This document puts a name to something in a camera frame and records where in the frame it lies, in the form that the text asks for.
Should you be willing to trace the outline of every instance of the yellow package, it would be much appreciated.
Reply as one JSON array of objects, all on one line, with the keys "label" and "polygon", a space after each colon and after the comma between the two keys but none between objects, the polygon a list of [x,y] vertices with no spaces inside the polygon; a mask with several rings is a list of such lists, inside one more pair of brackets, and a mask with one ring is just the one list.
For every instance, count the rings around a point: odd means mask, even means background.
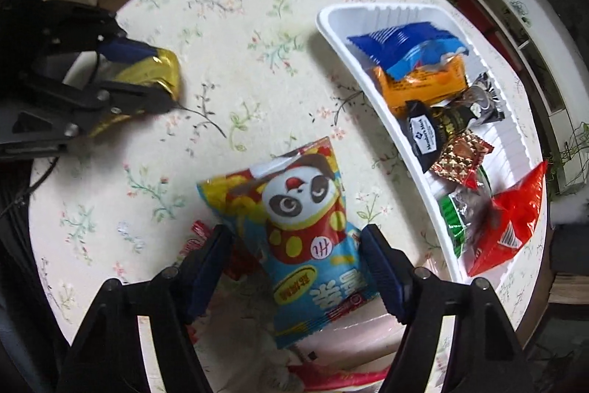
[{"label": "yellow package", "polygon": [[381,67],[374,67],[372,74],[395,117],[405,116],[406,101],[433,105],[454,97],[468,87],[460,55],[450,59],[441,70],[415,69],[402,80],[393,80]]}]

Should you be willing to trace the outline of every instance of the blue snack package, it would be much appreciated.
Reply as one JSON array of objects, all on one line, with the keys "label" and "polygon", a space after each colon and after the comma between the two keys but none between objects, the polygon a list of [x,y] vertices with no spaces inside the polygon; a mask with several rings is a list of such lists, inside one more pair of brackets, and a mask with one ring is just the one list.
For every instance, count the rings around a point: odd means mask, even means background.
[{"label": "blue snack package", "polygon": [[460,39],[429,22],[389,27],[348,40],[395,80],[419,67],[440,70],[440,65],[456,54],[468,55]]},{"label": "blue snack package", "polygon": [[197,185],[272,281],[278,348],[373,299],[328,137]]}]

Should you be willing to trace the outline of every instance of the panda cartoon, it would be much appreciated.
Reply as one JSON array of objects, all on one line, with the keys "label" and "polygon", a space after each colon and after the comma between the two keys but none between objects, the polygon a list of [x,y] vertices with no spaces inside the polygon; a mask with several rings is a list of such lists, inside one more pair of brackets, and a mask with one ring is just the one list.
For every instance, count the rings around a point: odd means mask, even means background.
[{"label": "panda cartoon", "polygon": [[325,259],[346,239],[341,192],[323,155],[302,155],[273,175],[261,202],[270,253],[283,263]]}]

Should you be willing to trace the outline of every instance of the tray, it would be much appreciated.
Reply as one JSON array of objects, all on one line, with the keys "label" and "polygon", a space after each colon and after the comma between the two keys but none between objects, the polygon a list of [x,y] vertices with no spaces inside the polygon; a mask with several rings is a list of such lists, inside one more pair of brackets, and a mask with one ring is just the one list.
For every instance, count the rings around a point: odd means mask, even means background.
[{"label": "tray", "polygon": [[[495,147],[491,154],[485,156],[483,162],[493,192],[500,192],[510,187],[532,169],[528,148],[523,142],[521,130],[503,94],[501,85],[476,47],[449,13],[440,7],[425,4],[336,4],[323,8],[317,15],[316,23],[319,32],[340,56],[372,103],[403,158],[434,225],[452,281],[470,283],[472,278],[467,275],[464,267],[465,254],[461,255],[459,259],[454,255],[446,224],[438,208],[438,199],[451,192],[455,184],[440,179],[429,172],[422,172],[399,122],[391,114],[372,79],[364,71],[373,66],[373,63],[348,41],[348,36],[362,35],[386,27],[420,21],[429,21],[440,29],[450,31],[468,46],[470,54],[465,56],[465,67],[469,83],[472,83],[482,72],[488,72],[501,99],[505,119],[501,122],[476,127],[473,132]],[[503,278],[510,272],[514,261],[515,259],[505,262],[484,272],[482,276],[486,277],[495,288],[498,288]]]}]

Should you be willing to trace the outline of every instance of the round table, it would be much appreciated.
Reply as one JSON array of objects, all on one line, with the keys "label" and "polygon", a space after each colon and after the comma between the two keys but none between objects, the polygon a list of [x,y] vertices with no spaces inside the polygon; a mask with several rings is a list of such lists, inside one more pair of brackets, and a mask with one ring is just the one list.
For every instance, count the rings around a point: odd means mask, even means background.
[{"label": "round table", "polygon": [[[195,220],[214,224],[195,190],[199,181],[324,136],[341,168],[350,221],[375,222],[414,264],[432,257],[443,268],[395,146],[315,27],[322,7],[355,1],[447,9],[500,81],[532,160],[540,162],[521,81],[445,0],[130,0],[119,23],[130,38],[176,52],[182,102],[195,113],[175,110],[111,128],[77,156],[62,158],[34,194],[30,231],[39,275],[70,342],[105,279],[151,279],[176,260]],[[46,165],[37,161],[33,178]],[[534,236],[498,289],[514,327],[534,287],[545,233],[546,200]],[[157,383],[157,371],[148,374]]]}]

